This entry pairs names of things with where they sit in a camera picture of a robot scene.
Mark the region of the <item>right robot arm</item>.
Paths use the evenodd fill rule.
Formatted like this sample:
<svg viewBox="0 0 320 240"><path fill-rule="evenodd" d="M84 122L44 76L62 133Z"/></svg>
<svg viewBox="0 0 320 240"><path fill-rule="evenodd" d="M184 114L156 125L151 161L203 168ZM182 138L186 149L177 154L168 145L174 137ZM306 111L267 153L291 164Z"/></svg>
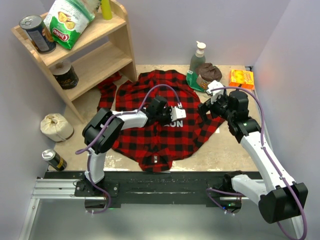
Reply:
<svg viewBox="0 0 320 240"><path fill-rule="evenodd" d="M297 183L282 167L264 137L264 127L249 114L250 92L239 87L208 89L210 99L198 106L201 117L210 112L213 118L227 121L229 132L246 150L257 167L264 184L241 171L224 177L223 192L230 197L242 194L254 202L269 224L301 216L308 196L304 183Z"/></svg>

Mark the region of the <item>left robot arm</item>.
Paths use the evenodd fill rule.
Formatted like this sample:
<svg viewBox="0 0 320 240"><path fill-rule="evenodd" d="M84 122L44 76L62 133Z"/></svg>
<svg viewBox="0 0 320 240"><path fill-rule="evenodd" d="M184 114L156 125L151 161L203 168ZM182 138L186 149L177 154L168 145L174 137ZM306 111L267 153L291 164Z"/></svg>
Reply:
<svg viewBox="0 0 320 240"><path fill-rule="evenodd" d="M84 150L88 154L83 180L86 191L92 196L105 195L106 153L119 138L121 131L144 128L153 123L164 126L185 117L186 111L180 102L177 106L167 106L167 100L162 96L156 96L147 106L131 111L101 108L82 131L86 144Z"/></svg>

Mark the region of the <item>red black plaid shirt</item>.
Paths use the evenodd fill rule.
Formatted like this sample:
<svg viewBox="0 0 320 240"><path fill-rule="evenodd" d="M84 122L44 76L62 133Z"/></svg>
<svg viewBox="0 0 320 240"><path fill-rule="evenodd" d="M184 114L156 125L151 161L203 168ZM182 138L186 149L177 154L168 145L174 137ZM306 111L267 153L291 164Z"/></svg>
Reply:
<svg viewBox="0 0 320 240"><path fill-rule="evenodd" d="M126 81L116 87L121 75L116 72L98 84L100 100L98 109L133 111L142 102L149 104L155 96L166 98L175 106L177 99L186 111L186 118L162 126L155 122L143 128L121 131L112 149L134 161L145 172L163 172L172 167L173 161L190 157L209 140L224 122L221 117L203 121L198 113L200 98L189 87L186 76L176 70L153 70L141 73L136 82Z"/></svg>

